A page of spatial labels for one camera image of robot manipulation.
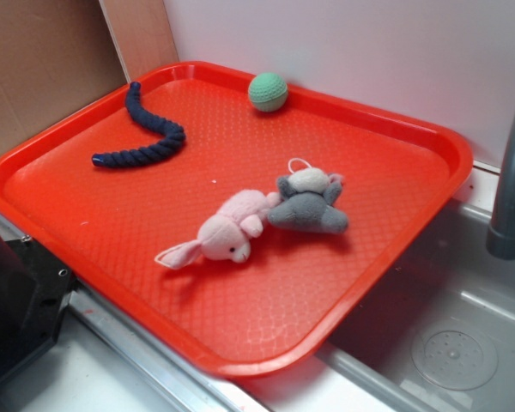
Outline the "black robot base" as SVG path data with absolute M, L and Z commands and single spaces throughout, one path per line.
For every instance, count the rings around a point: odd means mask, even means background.
M 73 281 L 40 242 L 0 235 L 0 384 L 55 345 Z

